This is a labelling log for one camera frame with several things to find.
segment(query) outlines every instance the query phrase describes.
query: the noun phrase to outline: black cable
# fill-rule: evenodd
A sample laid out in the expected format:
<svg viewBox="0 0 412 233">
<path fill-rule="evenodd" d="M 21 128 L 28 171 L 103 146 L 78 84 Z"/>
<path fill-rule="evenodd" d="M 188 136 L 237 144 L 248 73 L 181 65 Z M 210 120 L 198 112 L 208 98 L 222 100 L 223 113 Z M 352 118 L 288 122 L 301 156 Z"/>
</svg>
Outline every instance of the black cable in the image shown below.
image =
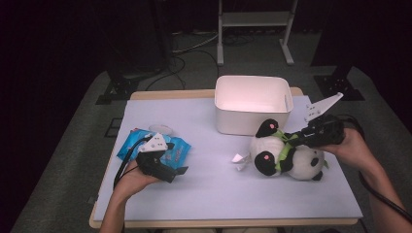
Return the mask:
<svg viewBox="0 0 412 233">
<path fill-rule="evenodd" d="M 215 57 L 211 53 L 209 53 L 207 51 L 204 51 L 204 50 L 187 50 L 185 52 L 180 53 L 179 55 L 183 55 L 183 54 L 189 53 L 189 52 L 202 52 L 202 53 L 205 53 L 205 54 L 209 55 L 212 58 L 215 65 L 216 65 L 216 69 L 217 69 L 217 72 L 218 72 L 217 78 L 220 76 L 220 69 L 219 69 L 218 61 L 215 59 Z"/>
<path fill-rule="evenodd" d="M 123 173 L 126 164 L 129 162 L 130 156 L 131 156 L 131 154 L 133 153 L 134 149 L 135 149 L 140 143 L 142 143 L 143 141 L 149 141 L 151 138 L 152 138 L 152 137 L 148 137 L 148 138 L 142 138 L 142 139 L 138 140 L 138 141 L 137 141 L 136 143 L 134 143 L 133 146 L 128 150 L 126 156 L 125 156 L 124 159 L 123 159 L 123 162 L 121 163 L 121 166 L 119 167 L 118 172 L 116 173 L 115 180 L 114 180 L 114 183 L 113 183 L 113 189 L 115 189 L 116 185 L 118 185 L 118 182 L 119 182 L 120 179 L 121 179 L 121 174 Z"/>
<path fill-rule="evenodd" d="M 182 67 L 181 67 L 178 71 L 170 72 L 170 73 L 167 74 L 167 75 L 164 75 L 164 76 L 162 76 L 162 77 L 159 77 L 159 78 L 155 79 L 154 81 L 152 81 L 152 82 L 145 88 L 146 91 L 149 90 L 149 88 L 150 88 L 152 85 L 154 85 L 155 83 L 159 82 L 160 80 L 162 80 L 162 79 L 164 79 L 164 78 L 167 78 L 167 77 L 170 77 L 170 76 L 172 76 L 172 75 L 176 75 L 177 73 L 181 72 L 181 71 L 185 68 L 186 62 L 185 62 L 184 59 L 182 59 L 182 58 L 180 58 L 180 57 L 173 57 L 173 58 L 176 58 L 176 59 L 181 60 L 181 61 L 183 62 Z"/>
<path fill-rule="evenodd" d="M 242 47 L 255 40 L 255 36 L 249 35 L 251 39 L 247 39 L 246 36 L 227 35 L 223 38 L 223 44 L 227 47 Z"/>
<path fill-rule="evenodd" d="M 127 173 L 129 173 L 129 172 L 133 171 L 134 169 L 136 169 L 136 168 L 138 168 L 138 167 L 139 167 L 139 165 L 137 165 L 136 167 L 134 167 L 134 168 L 132 168 L 132 169 L 130 169 L 130 170 L 128 170 L 128 171 L 126 171 L 126 172 L 124 172 L 124 173 L 121 175 L 120 179 L 121 179 L 122 177 L 124 177 Z"/>
<path fill-rule="evenodd" d="M 360 218 L 360 225 L 361 225 L 361 228 L 363 229 L 364 233 L 369 232 L 369 231 L 367 231 L 366 224 L 364 224 L 364 221 L 361 218 Z"/>
<path fill-rule="evenodd" d="M 189 48 L 186 48 L 186 49 L 183 49 L 183 50 L 172 50 L 172 52 L 174 54 L 179 54 L 179 53 L 184 53 L 184 52 L 189 51 L 189 50 L 194 50 L 194 49 L 197 49 L 197 48 L 200 48 L 200 47 L 204 47 L 204 46 L 210 44 L 211 42 L 215 41 L 217 38 L 218 38 L 218 34 L 214 35 L 213 37 L 211 37 L 211 38 L 209 38 L 209 39 L 207 39 L 207 40 L 205 40 L 205 41 L 203 41 L 203 42 L 201 42 L 201 43 L 199 43 L 195 46 L 192 46 L 192 47 L 189 47 Z"/>
<path fill-rule="evenodd" d="M 350 115 L 340 115 L 340 117 L 346 117 L 345 119 L 341 119 L 344 122 L 349 122 L 352 125 L 355 126 L 355 128 L 360 132 L 361 136 L 364 139 L 364 131 L 361 128 L 361 125 L 358 123 L 357 119 L 354 118 L 353 116 Z M 397 204 L 395 204 L 394 202 L 392 202 L 390 199 L 388 199 L 387 197 L 385 197 L 384 195 L 382 195 L 381 193 L 379 193 L 378 191 L 376 191 L 375 189 L 373 189 L 373 187 L 371 187 L 369 185 L 369 183 L 367 183 L 367 181 L 364 179 L 364 176 L 361 172 L 359 172 L 359 177 L 360 177 L 360 183 L 373 195 L 375 196 L 378 200 L 380 200 L 381 202 L 385 203 L 386 205 L 388 205 L 390 208 L 392 208 L 394 211 L 396 211 L 397 213 L 399 213 L 401 216 L 403 216 L 406 220 L 408 220 L 410 223 L 412 223 L 412 216 L 407 213 L 405 210 L 403 210 L 402 208 L 400 208 L 400 206 L 398 206 Z"/>
<path fill-rule="evenodd" d="M 169 71 L 171 73 L 173 73 L 173 75 L 180 81 L 181 85 L 182 85 L 182 89 L 186 89 L 186 82 L 184 80 L 182 80 L 182 78 L 179 76 L 178 73 L 172 72 L 172 70 L 169 68 Z"/>
<path fill-rule="evenodd" d="M 378 191 L 376 191 L 375 189 L 373 189 L 369 183 L 367 183 L 367 181 L 364 179 L 364 176 L 361 172 L 359 172 L 359 176 L 360 176 L 360 182 L 361 184 L 373 195 L 375 196 L 378 200 L 380 200 L 381 202 L 387 204 L 389 207 L 391 207 L 394 211 L 396 211 L 398 214 L 400 214 L 401 216 L 403 216 L 406 220 L 408 220 L 411 224 L 412 224 L 412 216 L 407 213 L 405 210 L 403 210 L 402 208 L 400 208 L 399 205 L 395 204 L 393 201 L 391 201 L 390 199 L 388 199 L 387 197 L 385 197 L 384 195 L 382 195 L 381 193 L 379 193 Z"/>
</svg>

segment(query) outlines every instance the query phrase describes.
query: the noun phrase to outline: panda ear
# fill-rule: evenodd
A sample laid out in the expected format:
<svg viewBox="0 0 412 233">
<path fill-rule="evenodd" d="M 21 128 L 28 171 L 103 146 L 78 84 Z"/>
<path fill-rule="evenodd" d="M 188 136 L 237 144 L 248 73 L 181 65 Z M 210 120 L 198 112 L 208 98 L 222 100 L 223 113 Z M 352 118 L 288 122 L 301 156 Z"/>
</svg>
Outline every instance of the panda ear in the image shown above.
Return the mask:
<svg viewBox="0 0 412 233">
<path fill-rule="evenodd" d="M 260 125 L 260 128 L 258 129 L 255 137 L 257 138 L 268 137 L 276 133 L 276 131 L 278 131 L 278 128 L 279 128 L 278 121 L 276 121 L 275 119 L 269 118 Z"/>
<path fill-rule="evenodd" d="M 318 175 L 316 175 L 314 178 L 312 178 L 312 181 L 315 181 L 315 182 L 320 181 L 323 175 L 324 175 L 324 173 L 322 171 L 320 171 L 318 173 Z"/>
<path fill-rule="evenodd" d="M 276 173 L 275 156 L 269 151 L 263 151 L 255 158 L 255 166 L 265 176 L 273 176 Z"/>
</svg>

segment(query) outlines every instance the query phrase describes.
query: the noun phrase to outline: metal stand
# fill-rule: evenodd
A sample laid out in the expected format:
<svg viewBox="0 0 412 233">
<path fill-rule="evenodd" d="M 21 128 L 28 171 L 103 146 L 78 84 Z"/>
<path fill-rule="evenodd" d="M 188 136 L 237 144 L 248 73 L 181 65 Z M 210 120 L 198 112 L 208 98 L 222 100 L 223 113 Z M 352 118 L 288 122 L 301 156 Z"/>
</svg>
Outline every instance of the metal stand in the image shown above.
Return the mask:
<svg viewBox="0 0 412 233">
<path fill-rule="evenodd" d="M 324 97 L 330 97 L 337 92 L 341 92 L 343 93 L 342 101 L 364 100 L 361 93 L 354 89 L 347 79 L 351 68 L 352 65 L 350 64 L 338 65 L 331 76 L 314 77 Z"/>
<path fill-rule="evenodd" d="M 113 100 L 128 100 L 130 95 L 137 90 L 138 81 L 125 78 L 118 69 L 108 66 L 107 73 L 110 77 L 103 95 L 100 95 L 96 101 L 96 105 L 108 105 Z"/>
<path fill-rule="evenodd" d="M 285 36 L 279 42 L 288 65 L 294 64 L 288 48 L 288 40 L 298 0 L 293 0 L 289 12 L 263 13 L 224 13 L 222 1 L 219 0 L 218 65 L 223 66 L 223 28 L 235 26 L 286 26 Z"/>
</svg>

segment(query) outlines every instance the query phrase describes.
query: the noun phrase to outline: white shelf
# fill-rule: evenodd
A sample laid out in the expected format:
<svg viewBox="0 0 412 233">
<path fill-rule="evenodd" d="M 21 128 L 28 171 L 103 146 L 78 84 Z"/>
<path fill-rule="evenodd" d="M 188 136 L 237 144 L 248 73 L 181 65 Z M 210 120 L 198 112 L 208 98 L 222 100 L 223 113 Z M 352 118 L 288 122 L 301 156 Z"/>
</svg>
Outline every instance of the white shelf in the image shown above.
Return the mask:
<svg viewBox="0 0 412 233">
<path fill-rule="evenodd" d="M 288 12 L 242 12 L 224 13 L 223 0 L 219 0 L 219 38 L 218 38 L 218 65 L 223 66 L 223 28 L 240 26 L 286 26 L 284 38 L 279 40 L 282 52 L 288 65 L 293 65 L 291 52 L 288 48 L 288 39 L 291 34 L 294 13 L 298 0 L 292 0 L 292 8 Z"/>
<path fill-rule="evenodd" d="M 223 13 L 223 27 L 286 26 L 290 12 Z"/>
</svg>

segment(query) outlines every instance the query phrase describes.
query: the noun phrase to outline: dark background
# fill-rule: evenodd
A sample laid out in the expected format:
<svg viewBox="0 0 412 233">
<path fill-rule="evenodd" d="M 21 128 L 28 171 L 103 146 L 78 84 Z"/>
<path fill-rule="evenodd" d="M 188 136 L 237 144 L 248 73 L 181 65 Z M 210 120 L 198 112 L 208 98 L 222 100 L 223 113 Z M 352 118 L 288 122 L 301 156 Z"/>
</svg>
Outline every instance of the dark background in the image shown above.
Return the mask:
<svg viewBox="0 0 412 233">
<path fill-rule="evenodd" d="M 134 69 L 146 71 L 167 62 L 158 25 L 155 18 L 150 19 L 152 2 L 1 1 L 1 232 L 13 226 L 86 90 L 106 70 L 107 61 L 116 66 L 124 63 L 119 55 L 125 55 Z M 218 1 L 161 4 L 169 32 L 217 30 Z M 323 30 L 312 65 L 349 60 L 374 81 L 412 131 L 410 7 L 407 0 L 300 0 L 292 31 Z M 227 12 L 283 11 L 290 8 L 290 1 L 224 0 L 223 8 Z M 158 43 L 142 50 L 139 45 L 151 37 Z M 155 56 L 143 64 L 141 53 L 145 52 Z"/>
</svg>

